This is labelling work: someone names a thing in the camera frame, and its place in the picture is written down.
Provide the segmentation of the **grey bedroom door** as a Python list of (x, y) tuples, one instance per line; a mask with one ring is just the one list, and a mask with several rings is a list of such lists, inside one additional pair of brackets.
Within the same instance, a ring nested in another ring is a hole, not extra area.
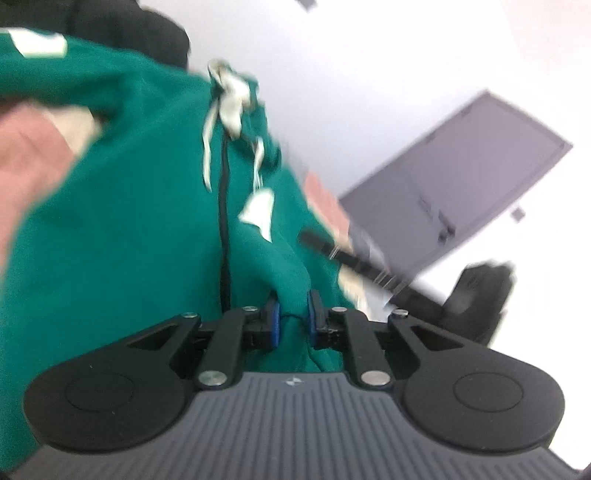
[(483, 92), (342, 196), (387, 263), (417, 275), (541, 180), (571, 144)]

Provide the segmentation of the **black puffer jacket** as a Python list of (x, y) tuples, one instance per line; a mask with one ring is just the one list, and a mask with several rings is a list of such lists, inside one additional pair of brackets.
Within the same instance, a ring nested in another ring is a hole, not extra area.
[(136, 1), (3, 1), (1, 25), (60, 33), (188, 68), (190, 41), (185, 30)]

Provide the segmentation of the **green hoodie white print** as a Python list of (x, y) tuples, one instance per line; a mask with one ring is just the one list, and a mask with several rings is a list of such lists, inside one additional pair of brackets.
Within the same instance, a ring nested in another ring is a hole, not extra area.
[(105, 123), (57, 191), (18, 230), (1, 283), (1, 467), (36, 449), (22, 401), (65, 360), (184, 312), (205, 321), (280, 300), (280, 345), (262, 372), (336, 372), (315, 350), (307, 295), (348, 305), (339, 267), (298, 243), (321, 230), (283, 165), (254, 77), (213, 61), (207, 76), (68, 39), (62, 55), (22, 29), (1, 35), (1, 95), (82, 106)]

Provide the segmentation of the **patchwork quilt bed cover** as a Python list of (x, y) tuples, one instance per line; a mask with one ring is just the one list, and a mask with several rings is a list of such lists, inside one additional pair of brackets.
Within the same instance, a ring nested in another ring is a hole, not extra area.
[(1, 102), (2, 265), (28, 212), (63, 183), (101, 131), (85, 107)]

